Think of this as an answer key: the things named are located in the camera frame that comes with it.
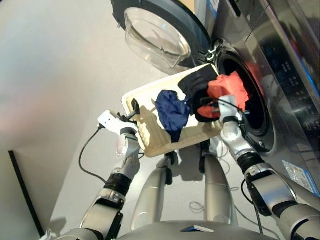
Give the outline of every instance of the navy blue cloth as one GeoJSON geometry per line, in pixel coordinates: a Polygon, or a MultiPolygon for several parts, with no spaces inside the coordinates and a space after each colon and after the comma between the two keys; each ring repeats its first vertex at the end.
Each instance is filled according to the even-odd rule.
{"type": "Polygon", "coordinates": [[[176,91],[162,90],[155,102],[160,122],[171,136],[171,142],[179,142],[182,129],[187,125],[190,106],[187,99],[180,101],[176,91]]]}

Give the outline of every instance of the metal arm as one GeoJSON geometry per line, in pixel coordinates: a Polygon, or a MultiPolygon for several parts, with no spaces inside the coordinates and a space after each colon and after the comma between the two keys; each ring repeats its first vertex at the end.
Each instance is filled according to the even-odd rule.
{"type": "Polygon", "coordinates": [[[123,219],[121,210],[130,184],[140,169],[140,145],[136,137],[138,128],[133,122],[123,121],[109,110],[98,121],[107,130],[118,134],[116,152],[123,156],[122,166],[113,170],[85,213],[80,227],[58,240],[111,240],[118,236],[123,219]]]}
{"type": "MultiPolygon", "coordinates": [[[[233,96],[221,98],[236,104],[233,96]]],[[[320,212],[297,203],[292,188],[244,139],[235,107],[219,102],[219,108],[223,122],[221,137],[240,166],[260,214],[272,216],[288,240],[320,239],[320,212]]]]}

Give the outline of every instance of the washing machine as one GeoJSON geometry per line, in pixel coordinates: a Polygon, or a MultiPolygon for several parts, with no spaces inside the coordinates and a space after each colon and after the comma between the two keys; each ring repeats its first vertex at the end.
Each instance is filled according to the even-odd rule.
{"type": "Polygon", "coordinates": [[[165,73],[237,71],[248,139],[278,172],[320,189],[320,1],[111,0],[138,56],[165,73]]]}

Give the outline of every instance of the laundry basket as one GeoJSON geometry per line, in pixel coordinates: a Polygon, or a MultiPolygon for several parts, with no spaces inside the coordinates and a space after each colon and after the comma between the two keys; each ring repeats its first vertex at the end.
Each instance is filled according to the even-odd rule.
{"type": "Polygon", "coordinates": [[[189,116],[186,127],[183,128],[179,142],[171,143],[171,137],[162,126],[155,102],[162,90],[176,91],[178,98],[184,100],[186,95],[178,87],[178,83],[189,74],[207,66],[201,65],[190,70],[168,76],[145,86],[126,93],[122,97],[125,113],[129,115],[133,108],[131,102],[136,99],[140,106],[140,115],[132,118],[137,121],[139,131],[139,144],[147,157],[155,157],[174,150],[183,149],[194,144],[206,141],[220,134],[222,125],[220,121],[198,122],[195,115],[189,116]]]}

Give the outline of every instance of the sticker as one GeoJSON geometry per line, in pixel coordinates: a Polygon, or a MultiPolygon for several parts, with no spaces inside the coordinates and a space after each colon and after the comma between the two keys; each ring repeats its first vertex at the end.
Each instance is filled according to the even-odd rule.
{"type": "Polygon", "coordinates": [[[320,197],[320,193],[308,170],[295,166],[284,160],[282,160],[282,162],[292,181],[295,181],[314,195],[320,197]]]}

